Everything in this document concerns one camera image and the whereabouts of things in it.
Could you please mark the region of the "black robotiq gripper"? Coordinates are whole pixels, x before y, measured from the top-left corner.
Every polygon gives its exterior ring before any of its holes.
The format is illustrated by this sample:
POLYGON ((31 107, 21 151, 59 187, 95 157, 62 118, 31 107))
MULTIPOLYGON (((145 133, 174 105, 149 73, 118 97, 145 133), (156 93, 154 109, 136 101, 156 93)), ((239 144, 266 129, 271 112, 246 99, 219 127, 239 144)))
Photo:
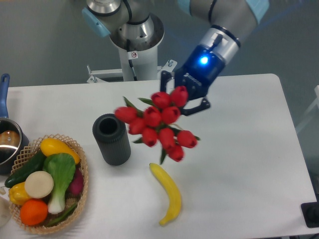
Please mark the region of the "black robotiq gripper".
MULTIPOLYGON (((205 97, 224 67, 225 62, 222 59, 198 45, 181 68, 175 72, 161 71, 159 91, 171 93, 175 87, 185 86, 189 100, 205 97)), ((203 98, 198 106, 190 109, 181 108, 180 112, 184 116, 190 116, 209 108, 210 102, 203 98)))

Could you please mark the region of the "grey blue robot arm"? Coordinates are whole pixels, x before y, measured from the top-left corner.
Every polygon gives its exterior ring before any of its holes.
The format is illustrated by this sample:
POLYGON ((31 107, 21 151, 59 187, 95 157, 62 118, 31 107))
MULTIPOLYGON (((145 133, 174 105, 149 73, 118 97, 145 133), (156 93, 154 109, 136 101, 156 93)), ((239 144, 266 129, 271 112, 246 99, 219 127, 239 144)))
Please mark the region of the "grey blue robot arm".
POLYGON ((207 21, 210 28, 186 62, 170 73, 158 69, 158 45, 164 36, 161 20, 150 12, 147 0, 89 0, 82 9, 87 25, 100 37, 109 36, 117 47, 124 81, 160 79, 165 91, 169 80, 185 86, 189 100, 200 105, 182 109, 185 116, 210 107, 207 93, 241 44, 260 23, 267 0, 180 0, 187 14, 207 21))

